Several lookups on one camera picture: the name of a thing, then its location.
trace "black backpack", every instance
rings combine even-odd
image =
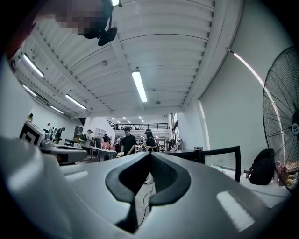
[[[253,161],[246,178],[250,176],[249,181],[252,184],[267,185],[273,178],[274,169],[274,150],[264,149]]]
[[[85,143],[87,141],[87,137],[86,137],[86,134],[82,134],[81,137],[80,137],[80,141],[82,143]]]

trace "cable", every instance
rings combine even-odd
[[[155,186],[155,184],[154,184],[153,187],[151,188],[151,191],[149,191],[147,194],[145,194],[145,196],[144,196],[144,198],[143,198],[143,203],[144,203],[144,204],[146,204],[146,203],[144,202],[144,199],[145,199],[146,195],[148,195],[150,192],[152,192],[152,191],[154,190],[154,186]],[[138,227],[140,227],[141,224],[143,223],[144,218],[145,218],[146,209],[147,209],[149,206],[150,206],[150,205],[147,205],[147,206],[146,206],[146,208],[145,208],[145,210],[144,210],[144,216],[143,216],[142,222],[139,224]]]
[[[146,204],[146,203],[144,202],[146,195],[148,195],[150,192],[152,192],[152,191],[154,190],[154,186],[155,186],[155,184],[154,184],[153,187],[151,188],[151,191],[149,191],[147,194],[144,195],[144,198],[143,198],[143,203],[144,203],[144,204]]]
[[[140,227],[140,226],[141,226],[141,224],[143,223],[143,221],[144,221],[144,218],[145,218],[146,209],[147,209],[149,206],[150,206],[150,205],[146,206],[146,208],[145,208],[145,210],[144,210],[144,216],[143,216],[142,222],[139,224],[139,226],[138,226],[138,227]]]

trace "fan grille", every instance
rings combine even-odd
[[[299,55],[295,48],[283,51],[268,71],[263,90],[263,122],[268,148],[275,152],[289,176],[289,190],[297,185],[299,171],[299,135],[292,130],[298,124]]]

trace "fluorescent light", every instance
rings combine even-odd
[[[50,105],[50,107],[51,107],[52,109],[54,109],[54,110],[58,111],[59,113],[62,113],[62,114],[64,114],[62,111],[60,111],[60,110],[56,109],[55,107],[53,107],[53,106],[51,106],[51,105]]]
[[[25,60],[29,63],[29,65],[41,76],[43,77],[43,73],[36,67],[36,65],[34,65],[34,63],[29,59],[29,57],[24,54],[23,55]]]
[[[138,93],[140,95],[141,101],[142,102],[148,102],[148,100],[146,99],[144,87],[143,87],[143,84],[142,84],[140,71],[133,71],[132,72],[132,77],[134,79],[134,82],[135,82],[135,85],[137,87]]]
[[[248,65],[247,62],[244,61],[238,54],[234,53],[234,56],[237,57],[240,61],[242,61],[242,63],[243,63],[244,65],[247,66],[247,68],[252,72],[252,74],[255,75],[255,77],[258,79],[258,81],[261,83],[261,85],[264,86],[264,83],[263,83],[262,79],[261,79],[261,78],[259,77],[259,75],[254,71],[254,69],[252,69],[251,66]]]
[[[36,97],[36,94],[32,90],[30,90],[26,85],[23,85],[23,87]]]
[[[120,4],[120,0],[111,0],[113,7],[118,6]]]
[[[68,94],[65,95],[70,101],[74,102],[76,105],[80,106],[82,109],[86,109],[85,106],[81,105],[78,101],[74,100],[72,97],[70,97]]]

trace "black chair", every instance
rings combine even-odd
[[[205,156],[207,155],[222,155],[228,153],[235,153],[235,180],[240,182],[241,177],[241,151],[240,146],[230,147],[230,148],[222,148],[215,149],[209,151],[200,151],[199,158],[200,162],[205,164]]]
[[[240,177],[241,177],[240,146],[215,149],[215,150],[209,150],[209,151],[196,150],[196,151],[191,151],[191,152],[172,153],[171,155],[205,164],[205,156],[207,156],[207,155],[221,155],[221,154],[228,154],[228,153],[235,153],[235,180],[237,182],[240,182]]]

